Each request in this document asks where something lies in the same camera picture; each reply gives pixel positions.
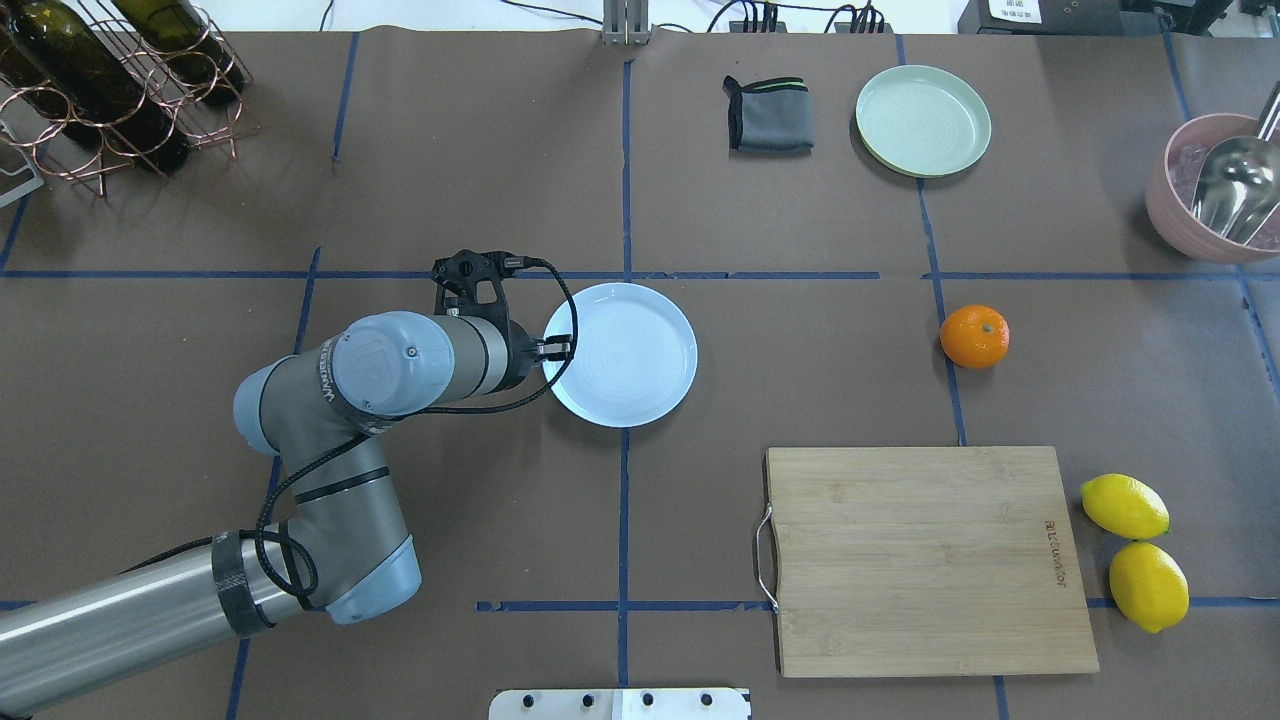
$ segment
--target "wine bottle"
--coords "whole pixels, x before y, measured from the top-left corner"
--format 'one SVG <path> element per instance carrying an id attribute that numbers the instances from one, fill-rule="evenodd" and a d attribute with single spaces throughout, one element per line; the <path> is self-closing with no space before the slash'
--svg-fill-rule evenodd
<path id="1" fill-rule="evenodd" d="M 3 27 L 0 27 L 0 81 L 14 90 L 44 86 L 49 82 L 45 73 L 32 65 L 22 50 L 14 46 L 13 40 L 9 38 Z M 24 92 L 22 99 L 46 120 L 58 123 L 70 117 L 67 99 L 56 92 Z M 90 152 L 97 152 L 102 145 L 102 133 L 97 128 L 83 126 L 76 120 L 64 124 L 61 132 Z"/>
<path id="2" fill-rule="evenodd" d="M 209 35 L 205 24 L 187 0 L 111 0 L 120 13 L 133 24 L 138 35 L 160 53 L 198 53 L 179 54 L 165 60 L 165 64 L 187 85 L 202 86 L 218 79 L 207 95 L 202 97 L 209 105 L 227 105 L 236 100 L 236 92 L 244 90 L 244 74 L 230 54 Z M 219 79 L 214 63 L 223 70 Z"/>
<path id="3" fill-rule="evenodd" d="M 67 94 L 81 118 L 111 124 L 128 143 L 116 149 L 141 152 L 134 160 L 141 168 L 169 173 L 182 167 L 191 147 L 187 137 L 76 10 L 58 0 L 0 0 L 0 5 L 14 45 Z"/>

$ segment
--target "light green plate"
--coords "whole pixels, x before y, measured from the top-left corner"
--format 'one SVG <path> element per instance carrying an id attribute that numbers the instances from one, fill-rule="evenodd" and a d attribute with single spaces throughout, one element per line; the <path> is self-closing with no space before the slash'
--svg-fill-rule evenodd
<path id="1" fill-rule="evenodd" d="M 991 142 L 991 113 L 969 83 L 928 65 L 873 77 L 854 110 L 863 143 L 892 170 L 937 178 L 978 161 Z"/>

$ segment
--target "pink bowl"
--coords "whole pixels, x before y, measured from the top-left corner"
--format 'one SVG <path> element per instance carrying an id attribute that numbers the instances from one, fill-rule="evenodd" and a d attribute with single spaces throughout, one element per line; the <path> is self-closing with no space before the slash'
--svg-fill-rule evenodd
<path id="1" fill-rule="evenodd" d="M 1197 260 L 1231 265 L 1280 258 L 1280 249 L 1244 247 L 1208 229 L 1192 215 L 1174 191 L 1171 168 L 1178 164 L 1178 152 L 1183 147 L 1203 145 L 1212 149 L 1229 137 L 1253 135 L 1257 127 L 1257 118 L 1219 113 L 1184 123 L 1169 138 L 1164 156 L 1147 181 L 1147 215 L 1169 245 Z M 1280 232 L 1280 213 L 1272 215 L 1263 227 L 1272 233 Z"/>

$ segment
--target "orange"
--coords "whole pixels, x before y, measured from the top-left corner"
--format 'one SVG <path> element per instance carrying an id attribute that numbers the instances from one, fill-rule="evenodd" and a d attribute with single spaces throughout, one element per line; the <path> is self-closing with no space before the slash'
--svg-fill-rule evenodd
<path id="1" fill-rule="evenodd" d="M 965 305 L 947 315 L 942 351 L 961 368 L 989 368 L 1009 352 L 1009 322 L 986 305 Z"/>

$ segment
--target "light blue plate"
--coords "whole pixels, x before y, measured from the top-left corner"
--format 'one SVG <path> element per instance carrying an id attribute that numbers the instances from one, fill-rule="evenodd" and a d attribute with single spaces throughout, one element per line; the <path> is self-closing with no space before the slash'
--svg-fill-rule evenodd
<path id="1" fill-rule="evenodd" d="M 575 415 L 609 428 L 652 423 L 684 400 L 698 372 L 698 341 L 680 307 L 648 287 L 604 283 L 573 295 L 573 363 L 552 392 Z M 543 337 L 568 334 L 568 304 Z M 544 363 L 548 378 L 561 363 Z"/>
<path id="2" fill-rule="evenodd" d="M 873 77 L 854 110 L 867 150 L 890 169 L 937 178 L 978 161 L 991 142 L 991 113 L 969 83 L 928 65 Z"/>

